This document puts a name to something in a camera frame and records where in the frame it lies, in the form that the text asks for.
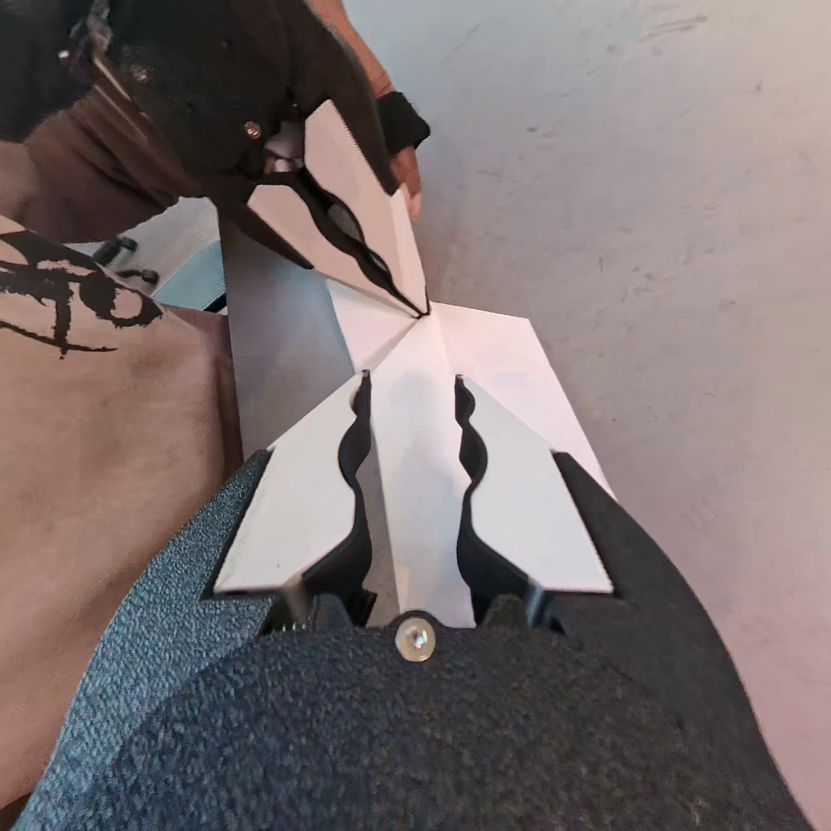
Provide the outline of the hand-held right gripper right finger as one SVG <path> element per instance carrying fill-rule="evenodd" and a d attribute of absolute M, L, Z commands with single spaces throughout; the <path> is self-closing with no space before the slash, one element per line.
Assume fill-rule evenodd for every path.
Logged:
<path fill-rule="evenodd" d="M 518 598 L 531 627 L 555 627 L 555 597 L 614 587 L 555 452 L 471 378 L 454 380 L 460 463 L 469 478 L 456 543 L 476 626 L 498 597 Z"/>

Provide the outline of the person's left forearm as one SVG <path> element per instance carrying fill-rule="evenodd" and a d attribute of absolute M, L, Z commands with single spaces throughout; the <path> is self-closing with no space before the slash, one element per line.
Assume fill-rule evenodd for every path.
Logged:
<path fill-rule="evenodd" d="M 2 216 L 57 244 L 104 241 L 203 196 L 151 122 L 108 83 L 25 140 L 2 140 Z"/>

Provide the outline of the grey desk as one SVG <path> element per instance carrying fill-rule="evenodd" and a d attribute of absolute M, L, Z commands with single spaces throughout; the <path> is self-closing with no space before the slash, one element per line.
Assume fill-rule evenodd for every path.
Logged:
<path fill-rule="evenodd" d="M 533 324 L 829 829 L 829 2 L 345 2 L 431 297 Z"/>

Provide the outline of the person's left hand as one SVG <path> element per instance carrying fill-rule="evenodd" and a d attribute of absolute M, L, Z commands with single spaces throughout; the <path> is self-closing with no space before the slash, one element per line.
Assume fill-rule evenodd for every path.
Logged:
<path fill-rule="evenodd" d="M 349 21 L 343 3 L 334 1 L 330 5 L 332 23 L 356 53 L 375 97 L 379 99 L 394 92 L 396 89 L 387 71 Z M 408 147 L 401 150 L 391 157 L 390 163 L 393 172 L 404 189 L 410 218 L 416 220 L 421 213 L 421 175 L 415 149 Z"/>

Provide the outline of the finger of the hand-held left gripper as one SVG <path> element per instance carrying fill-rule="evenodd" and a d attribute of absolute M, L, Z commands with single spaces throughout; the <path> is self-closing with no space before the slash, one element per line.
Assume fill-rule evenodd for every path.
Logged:
<path fill-rule="evenodd" d="M 405 298 L 392 281 L 387 265 L 366 244 L 341 229 L 303 185 L 260 184 L 248 207 L 288 244 L 308 267 L 324 277 L 371 296 L 409 317 L 425 310 Z"/>
<path fill-rule="evenodd" d="M 304 161 L 315 183 L 354 217 L 366 249 L 388 276 L 384 290 L 416 317 L 430 314 L 421 255 L 404 188 L 386 192 L 332 100 L 306 120 Z"/>

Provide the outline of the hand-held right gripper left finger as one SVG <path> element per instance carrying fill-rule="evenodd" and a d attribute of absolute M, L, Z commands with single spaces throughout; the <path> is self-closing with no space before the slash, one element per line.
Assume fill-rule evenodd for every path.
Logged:
<path fill-rule="evenodd" d="M 371 446 L 371 380 L 359 372 L 256 458 L 213 572 L 213 598 L 276 597 L 292 622 L 314 597 L 339 597 L 366 624 L 372 543 L 358 471 Z"/>

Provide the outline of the white paper sheet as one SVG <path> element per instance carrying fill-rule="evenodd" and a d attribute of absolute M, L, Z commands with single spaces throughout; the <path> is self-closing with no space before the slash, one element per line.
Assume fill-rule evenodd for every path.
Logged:
<path fill-rule="evenodd" d="M 454 380 L 471 378 L 613 492 L 529 319 L 432 305 L 420 321 L 328 281 L 356 370 L 369 370 L 371 426 L 400 611 L 474 625 L 456 543 L 469 478 L 460 463 Z"/>

